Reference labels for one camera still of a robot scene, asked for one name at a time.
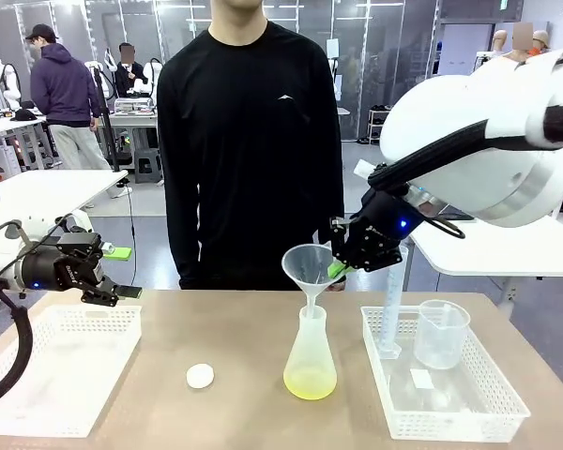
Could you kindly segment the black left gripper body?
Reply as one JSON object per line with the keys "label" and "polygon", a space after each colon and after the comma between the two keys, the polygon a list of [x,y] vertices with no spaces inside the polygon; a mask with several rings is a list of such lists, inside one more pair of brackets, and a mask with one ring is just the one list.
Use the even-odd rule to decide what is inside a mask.
{"label": "black left gripper body", "polygon": [[20,275],[31,290],[96,288],[104,280],[102,240],[95,232],[66,232],[23,257]]}

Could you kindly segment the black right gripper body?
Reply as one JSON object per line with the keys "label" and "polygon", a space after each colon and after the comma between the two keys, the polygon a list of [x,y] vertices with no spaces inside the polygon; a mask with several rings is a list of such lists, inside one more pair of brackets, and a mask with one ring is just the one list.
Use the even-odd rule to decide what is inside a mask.
{"label": "black right gripper body", "polygon": [[434,196],[420,188],[369,188],[345,225],[344,264],[372,272],[401,262],[401,242],[433,216]]}

